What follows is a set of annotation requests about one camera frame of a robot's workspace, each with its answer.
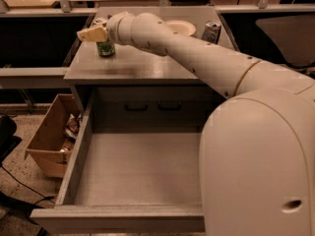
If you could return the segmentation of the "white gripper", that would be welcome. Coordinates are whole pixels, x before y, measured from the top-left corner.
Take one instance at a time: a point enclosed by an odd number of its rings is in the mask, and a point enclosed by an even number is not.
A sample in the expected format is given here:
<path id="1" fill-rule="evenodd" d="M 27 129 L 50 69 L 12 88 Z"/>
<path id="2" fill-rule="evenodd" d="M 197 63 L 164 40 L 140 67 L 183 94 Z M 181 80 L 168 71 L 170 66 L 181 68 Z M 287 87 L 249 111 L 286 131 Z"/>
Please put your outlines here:
<path id="1" fill-rule="evenodd" d="M 114 43 L 129 45 L 131 43 L 131 25 L 133 20 L 133 14 L 122 12 L 113 15 L 108 20 L 106 28 L 103 26 L 93 26 L 89 29 L 82 29 L 77 32 L 77 36 L 80 41 L 91 42 L 103 42 L 109 36 L 109 39 Z"/>

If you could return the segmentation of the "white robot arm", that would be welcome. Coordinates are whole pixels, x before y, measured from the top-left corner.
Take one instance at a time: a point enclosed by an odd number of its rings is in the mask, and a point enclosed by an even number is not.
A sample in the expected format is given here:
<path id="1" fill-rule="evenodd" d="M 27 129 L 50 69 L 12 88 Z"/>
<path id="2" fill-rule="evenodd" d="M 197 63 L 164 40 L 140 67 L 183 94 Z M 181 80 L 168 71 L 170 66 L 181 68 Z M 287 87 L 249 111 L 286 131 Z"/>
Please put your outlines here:
<path id="1" fill-rule="evenodd" d="M 208 236 L 314 236 L 312 78 L 123 12 L 78 33 L 169 56 L 224 96 L 201 135 Z"/>

